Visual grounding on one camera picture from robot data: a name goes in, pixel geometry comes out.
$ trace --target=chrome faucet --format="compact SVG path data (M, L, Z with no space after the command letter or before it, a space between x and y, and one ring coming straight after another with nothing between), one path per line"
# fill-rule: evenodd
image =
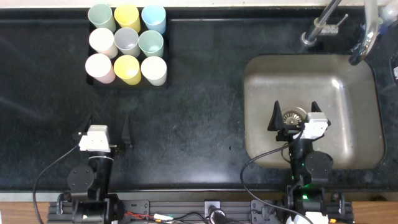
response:
M332 0L329 3L329 5L327 5L325 10L322 12L321 16L314 20L310 30L302 34L301 41L305 45L308 46L314 45L315 42L317 41L317 37L319 35L322 35L322 33L324 33L323 30L326 28L326 21L329 19L330 15L337 8L340 2L341 0ZM349 63L352 65L357 65L371 51L379 30L377 1L364 0L364 7L365 7L365 16L366 16L366 31L363 41L356 46L354 53L349 58Z

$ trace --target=sink drain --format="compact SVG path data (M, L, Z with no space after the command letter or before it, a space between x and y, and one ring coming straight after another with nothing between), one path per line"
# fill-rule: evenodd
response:
M285 124L299 124L304 120L307 113L299 107L290 107L282 110L282 116Z

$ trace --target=sink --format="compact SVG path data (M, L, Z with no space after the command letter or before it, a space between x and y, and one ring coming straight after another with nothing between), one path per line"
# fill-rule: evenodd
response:
M281 147L267 131L276 100L281 110L310 112L316 101L330 120L325 136L313 143L329 154L334 169L372 169L384 156L373 71L349 55L263 55L252 59L244 76L246 150L251 158ZM289 168L280 153L256 161L269 168Z

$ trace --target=wooden floor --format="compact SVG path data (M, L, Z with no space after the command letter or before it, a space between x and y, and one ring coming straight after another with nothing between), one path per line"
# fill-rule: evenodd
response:
M38 203L44 222L49 204ZM0 202L2 224L38 223L32 202ZM354 202L356 224L398 223L398 202Z

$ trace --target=blue cup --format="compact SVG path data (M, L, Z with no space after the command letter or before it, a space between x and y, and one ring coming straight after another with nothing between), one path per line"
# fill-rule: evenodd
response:
M166 31L166 10L163 6L146 6L141 13L149 30L163 34Z

